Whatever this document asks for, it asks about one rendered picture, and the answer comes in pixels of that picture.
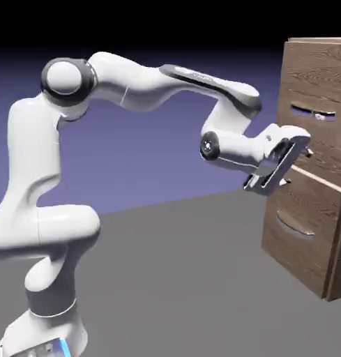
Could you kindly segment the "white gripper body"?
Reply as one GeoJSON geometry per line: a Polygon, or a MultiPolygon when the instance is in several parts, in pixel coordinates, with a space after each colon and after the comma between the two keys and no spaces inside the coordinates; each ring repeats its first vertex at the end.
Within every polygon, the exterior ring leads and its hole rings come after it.
{"type": "Polygon", "coordinates": [[[297,157],[308,147],[310,136],[295,136],[282,139],[271,150],[269,158],[243,184],[243,189],[261,196],[269,196],[279,186],[297,157]]]}

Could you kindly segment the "brown wooden cabinet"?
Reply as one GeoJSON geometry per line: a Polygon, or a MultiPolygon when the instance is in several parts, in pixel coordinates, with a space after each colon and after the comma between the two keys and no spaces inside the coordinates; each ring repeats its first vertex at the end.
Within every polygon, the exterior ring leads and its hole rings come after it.
{"type": "Polygon", "coordinates": [[[318,297],[341,298],[341,38],[284,46],[277,122],[305,128],[312,156],[266,202],[263,249],[318,297]]]}

